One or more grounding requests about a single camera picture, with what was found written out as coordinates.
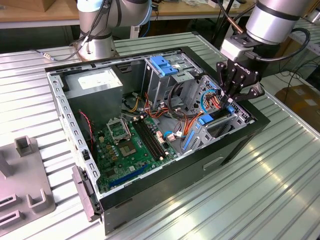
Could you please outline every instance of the blue clip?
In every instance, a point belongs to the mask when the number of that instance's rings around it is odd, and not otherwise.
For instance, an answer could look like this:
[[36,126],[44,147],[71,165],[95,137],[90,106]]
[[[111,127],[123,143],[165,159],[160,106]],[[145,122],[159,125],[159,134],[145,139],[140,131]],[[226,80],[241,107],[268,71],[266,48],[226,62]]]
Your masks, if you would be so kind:
[[199,117],[198,122],[203,126],[203,125],[205,125],[207,123],[212,122],[213,120],[214,119],[212,118],[212,116],[207,114],[207,115]]
[[192,137],[195,135],[195,131],[192,130],[192,132],[190,133],[185,145],[183,146],[183,150],[186,150],[186,148],[188,147]]
[[163,56],[150,57],[151,63],[160,71],[162,76],[177,74],[178,70],[173,68]]
[[227,110],[229,111],[229,113],[231,113],[231,114],[233,114],[233,113],[235,112],[235,109],[234,109],[231,105],[227,106],[226,109],[227,109]]

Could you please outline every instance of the green motherboard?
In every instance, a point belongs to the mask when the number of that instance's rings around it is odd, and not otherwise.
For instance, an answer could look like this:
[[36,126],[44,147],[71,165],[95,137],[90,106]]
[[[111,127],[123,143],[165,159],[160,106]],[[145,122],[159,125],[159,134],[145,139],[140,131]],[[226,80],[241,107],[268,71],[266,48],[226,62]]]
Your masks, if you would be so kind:
[[144,127],[143,130],[148,129],[148,136],[154,138],[151,140],[156,140],[157,147],[161,148],[159,150],[165,153],[160,158],[155,157],[154,149],[150,148],[150,138],[146,139],[146,134],[141,134],[141,129],[135,126],[137,123],[130,121],[126,124],[131,138],[123,139],[118,144],[115,144],[113,137],[125,132],[122,124],[112,126],[113,136],[107,127],[93,134],[97,147],[96,164],[100,171],[97,184],[101,192],[107,192],[177,157],[168,143],[159,144],[156,135],[158,128],[151,117],[139,124]]

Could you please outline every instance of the ram slot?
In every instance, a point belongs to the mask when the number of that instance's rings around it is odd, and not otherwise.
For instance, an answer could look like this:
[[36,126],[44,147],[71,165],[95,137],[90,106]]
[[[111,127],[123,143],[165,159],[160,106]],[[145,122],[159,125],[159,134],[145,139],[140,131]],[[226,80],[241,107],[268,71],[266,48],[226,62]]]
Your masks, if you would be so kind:
[[160,157],[164,158],[166,156],[165,151],[162,149],[143,121],[134,122],[133,127],[156,161],[159,160]]

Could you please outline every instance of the cardboard box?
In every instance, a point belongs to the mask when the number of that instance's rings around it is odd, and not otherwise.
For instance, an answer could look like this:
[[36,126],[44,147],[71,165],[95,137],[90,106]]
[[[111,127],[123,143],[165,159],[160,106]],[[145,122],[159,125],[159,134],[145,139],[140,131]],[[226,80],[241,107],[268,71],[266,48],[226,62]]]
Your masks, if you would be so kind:
[[[275,97],[284,102],[286,92],[287,87],[278,91]],[[311,127],[320,132],[320,95],[309,86],[298,85],[289,87],[285,105]]]
[[56,0],[0,0],[0,5],[45,12]]

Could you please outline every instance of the blue drive bay bracket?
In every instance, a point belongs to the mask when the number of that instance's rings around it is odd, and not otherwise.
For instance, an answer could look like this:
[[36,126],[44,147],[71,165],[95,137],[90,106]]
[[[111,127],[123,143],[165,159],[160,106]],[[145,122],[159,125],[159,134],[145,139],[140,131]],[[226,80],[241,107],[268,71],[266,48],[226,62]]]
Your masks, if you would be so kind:
[[178,70],[173,68],[163,56],[152,56],[150,57],[150,61],[163,76],[169,76],[178,73]]

